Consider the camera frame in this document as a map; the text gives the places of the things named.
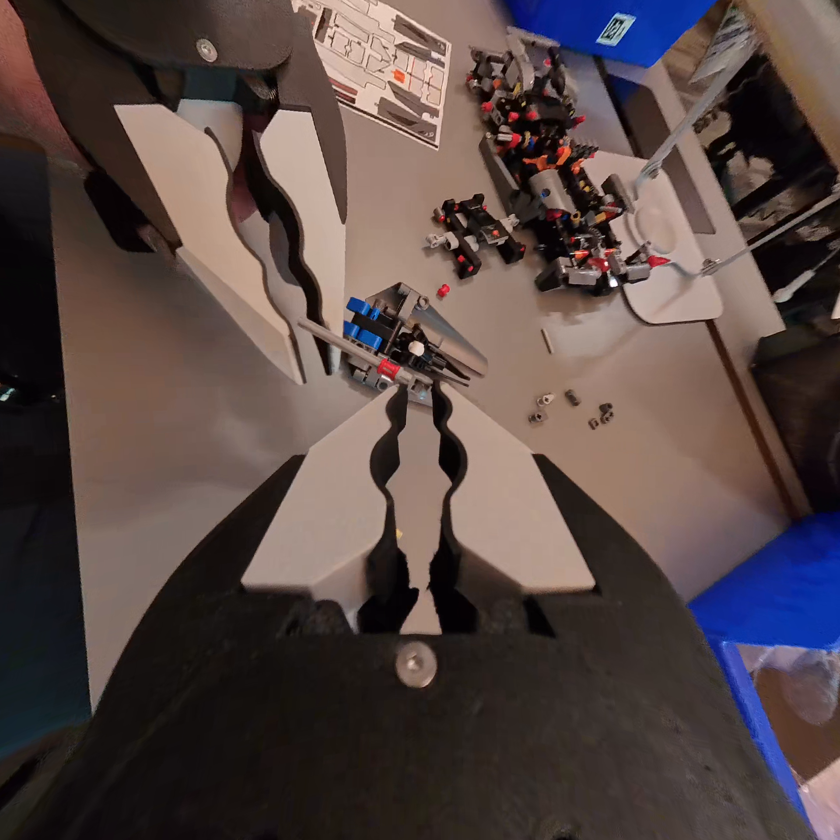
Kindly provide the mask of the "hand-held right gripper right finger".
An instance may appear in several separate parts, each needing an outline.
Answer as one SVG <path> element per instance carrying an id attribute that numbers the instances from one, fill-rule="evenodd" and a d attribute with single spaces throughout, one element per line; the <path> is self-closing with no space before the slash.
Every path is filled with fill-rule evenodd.
<path id="1" fill-rule="evenodd" d="M 453 386 L 436 385 L 438 464 L 449 479 L 429 585 L 442 634 L 499 618 L 526 627 L 544 595 L 589 595 L 595 577 L 538 457 Z"/>

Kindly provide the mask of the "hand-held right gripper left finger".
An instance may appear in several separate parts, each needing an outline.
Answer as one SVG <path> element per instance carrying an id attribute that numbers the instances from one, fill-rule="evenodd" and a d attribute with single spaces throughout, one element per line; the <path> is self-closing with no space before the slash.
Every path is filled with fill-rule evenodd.
<path id="1" fill-rule="evenodd" d="M 391 388 L 310 447 L 243 574 L 247 591 L 335 602 L 363 633 L 401 631 L 418 589 L 387 483 L 407 396 Z"/>

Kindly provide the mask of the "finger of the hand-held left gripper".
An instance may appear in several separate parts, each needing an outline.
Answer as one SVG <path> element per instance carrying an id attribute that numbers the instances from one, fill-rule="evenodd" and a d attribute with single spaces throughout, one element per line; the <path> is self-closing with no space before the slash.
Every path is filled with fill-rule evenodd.
<path id="1" fill-rule="evenodd" d="M 347 147 L 338 107 L 279 108 L 251 124 L 257 175 L 287 232 L 310 321 L 340 337 L 346 280 Z"/>
<path id="2" fill-rule="evenodd" d="M 230 213 L 232 173 L 213 135 L 161 104 L 114 110 L 181 240 L 177 258 L 267 360 L 303 384 L 293 331 Z"/>

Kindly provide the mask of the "metal axle with red bush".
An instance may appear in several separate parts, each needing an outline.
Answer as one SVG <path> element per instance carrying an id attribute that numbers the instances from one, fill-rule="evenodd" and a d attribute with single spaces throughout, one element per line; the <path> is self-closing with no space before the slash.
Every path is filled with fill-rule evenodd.
<path id="1" fill-rule="evenodd" d="M 368 349 L 361 343 L 345 339 L 308 318 L 299 318 L 297 325 L 313 337 L 346 355 L 352 366 L 362 370 L 359 380 L 362 384 L 367 384 L 379 391 L 386 391 L 397 385 L 411 386 L 413 377 L 410 373 L 386 356 Z"/>

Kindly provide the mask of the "grey black lego subassembly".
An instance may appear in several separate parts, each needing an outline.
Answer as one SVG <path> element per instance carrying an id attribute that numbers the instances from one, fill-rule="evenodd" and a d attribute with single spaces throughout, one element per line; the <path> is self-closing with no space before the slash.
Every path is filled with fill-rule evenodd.
<path id="1" fill-rule="evenodd" d="M 361 343 L 408 371 L 413 377 L 406 388 L 410 401 L 430 405 L 435 382 L 468 386 L 488 373 L 485 355 L 441 316 L 425 295 L 404 283 L 377 296 L 351 297 L 344 314 L 342 332 L 337 335 Z M 343 353 L 339 355 L 352 381 L 377 392 L 394 388 L 379 391 L 362 384 L 362 370 L 352 366 Z"/>

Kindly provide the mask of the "lego sticker sheet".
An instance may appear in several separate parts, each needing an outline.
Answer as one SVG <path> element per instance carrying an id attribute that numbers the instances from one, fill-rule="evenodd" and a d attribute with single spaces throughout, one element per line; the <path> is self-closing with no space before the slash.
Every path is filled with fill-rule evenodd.
<path id="1" fill-rule="evenodd" d="M 388 3 L 293 1 L 338 101 L 437 151 L 452 45 Z"/>

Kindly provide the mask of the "black grey lego module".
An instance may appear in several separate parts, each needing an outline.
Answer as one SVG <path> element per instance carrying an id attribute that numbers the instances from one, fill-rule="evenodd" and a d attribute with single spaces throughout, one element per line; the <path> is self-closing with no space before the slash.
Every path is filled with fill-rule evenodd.
<path id="1" fill-rule="evenodd" d="M 517 264 L 526 254 L 526 246 L 514 235 L 520 224 L 518 216 L 494 216 L 482 193 L 459 202 L 443 202 L 435 208 L 433 220 L 443 231 L 426 236 L 424 246 L 449 252 L 459 280 L 473 278 L 480 272 L 482 248 L 494 248 L 507 265 Z"/>

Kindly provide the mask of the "partly built lego car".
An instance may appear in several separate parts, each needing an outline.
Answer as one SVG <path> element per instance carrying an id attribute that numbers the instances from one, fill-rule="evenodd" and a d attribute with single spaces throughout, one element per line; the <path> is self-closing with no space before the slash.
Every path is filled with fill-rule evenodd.
<path id="1" fill-rule="evenodd" d="M 602 297 L 667 266 L 649 243 L 623 254 L 612 223 L 634 201 L 618 175 L 597 186 L 585 171 L 598 146 L 572 136 L 585 116 L 558 43 L 509 26 L 504 51 L 471 47 L 470 55 L 466 85 L 486 125 L 479 149 L 502 205 L 533 232 L 545 259 L 538 291 Z"/>

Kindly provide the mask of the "person's left hand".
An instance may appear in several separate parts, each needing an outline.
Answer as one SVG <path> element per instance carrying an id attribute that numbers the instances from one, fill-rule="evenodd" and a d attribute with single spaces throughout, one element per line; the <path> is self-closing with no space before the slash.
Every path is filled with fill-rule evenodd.
<path id="1" fill-rule="evenodd" d="M 230 189 L 230 211 L 237 224 L 244 223 L 255 214 L 269 221 L 271 205 L 266 197 L 266 185 L 266 175 L 256 151 L 254 136 L 247 130 Z"/>

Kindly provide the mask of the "blue plastic bin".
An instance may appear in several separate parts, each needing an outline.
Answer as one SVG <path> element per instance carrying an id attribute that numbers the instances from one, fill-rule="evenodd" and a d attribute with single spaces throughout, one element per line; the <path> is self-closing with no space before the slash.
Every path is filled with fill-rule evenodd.
<path id="1" fill-rule="evenodd" d="M 713 1 L 506 1 L 513 23 L 589 56 L 649 68 Z"/>
<path id="2" fill-rule="evenodd" d="M 838 512 L 792 525 L 689 602 L 752 740 L 818 838 L 838 838 L 838 761 L 798 785 L 753 685 L 762 648 L 839 653 Z"/>

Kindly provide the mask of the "clear plastic bag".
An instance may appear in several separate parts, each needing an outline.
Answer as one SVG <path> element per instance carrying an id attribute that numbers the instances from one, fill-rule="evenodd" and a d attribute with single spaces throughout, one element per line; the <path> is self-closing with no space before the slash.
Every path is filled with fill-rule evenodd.
<path id="1" fill-rule="evenodd" d="M 835 649 L 762 648 L 750 674 L 798 785 L 839 757 L 839 654 Z"/>

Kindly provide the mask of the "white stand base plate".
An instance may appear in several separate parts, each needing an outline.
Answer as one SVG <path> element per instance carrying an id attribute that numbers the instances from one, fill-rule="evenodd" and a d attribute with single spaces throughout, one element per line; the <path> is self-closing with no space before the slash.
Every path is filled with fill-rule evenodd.
<path id="1" fill-rule="evenodd" d="M 705 256 L 676 189 L 663 171 L 636 186 L 645 165 L 641 159 L 627 158 L 619 171 L 635 210 L 618 221 L 618 237 L 625 254 L 647 246 L 651 256 L 665 263 L 652 268 L 649 278 L 625 285 L 624 299 L 649 326 L 716 319 L 722 314 L 721 294 L 716 281 L 701 273 Z"/>

